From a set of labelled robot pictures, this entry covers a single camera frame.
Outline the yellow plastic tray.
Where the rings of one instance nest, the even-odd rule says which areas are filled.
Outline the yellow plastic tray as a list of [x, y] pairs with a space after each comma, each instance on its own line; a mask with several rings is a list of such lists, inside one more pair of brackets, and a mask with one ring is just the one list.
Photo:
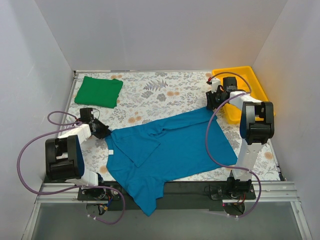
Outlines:
[[[238, 66], [229, 68], [216, 68], [212, 74], [216, 75], [221, 72], [233, 72], [247, 80], [251, 87], [251, 96], [257, 100], [268, 102], [269, 99], [265, 94], [260, 82], [258, 81], [253, 69], [250, 66]], [[239, 124], [241, 120], [241, 110], [236, 106], [227, 103], [224, 107], [224, 116], [229, 124]]]

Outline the blue t shirt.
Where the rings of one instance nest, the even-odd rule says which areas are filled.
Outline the blue t shirt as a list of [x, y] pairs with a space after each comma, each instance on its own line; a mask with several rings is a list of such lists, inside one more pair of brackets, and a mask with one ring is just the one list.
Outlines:
[[105, 141], [112, 151], [109, 173], [147, 216], [163, 197], [166, 182], [237, 162], [216, 118], [204, 107], [115, 129]]

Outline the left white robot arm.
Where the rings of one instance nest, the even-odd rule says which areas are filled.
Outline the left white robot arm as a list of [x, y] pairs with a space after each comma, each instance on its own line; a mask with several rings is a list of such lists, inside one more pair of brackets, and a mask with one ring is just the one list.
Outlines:
[[81, 108], [80, 117], [75, 119], [81, 122], [80, 126], [45, 141], [45, 166], [48, 180], [74, 184], [82, 188], [83, 194], [102, 200], [108, 192], [104, 180], [99, 173], [85, 167], [81, 150], [81, 144], [91, 136], [101, 140], [112, 133], [109, 126], [94, 116], [94, 110]]

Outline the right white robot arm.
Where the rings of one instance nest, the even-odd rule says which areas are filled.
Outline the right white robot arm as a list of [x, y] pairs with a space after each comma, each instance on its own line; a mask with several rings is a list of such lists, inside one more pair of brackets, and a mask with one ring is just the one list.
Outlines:
[[242, 142], [235, 166], [230, 166], [230, 176], [219, 186], [215, 197], [223, 195], [232, 199], [244, 198], [253, 193], [253, 168], [263, 146], [274, 136], [274, 105], [251, 96], [252, 90], [238, 88], [236, 73], [219, 80], [216, 75], [207, 80], [211, 90], [206, 93], [207, 109], [215, 114], [225, 105], [231, 104], [241, 111], [239, 134]]

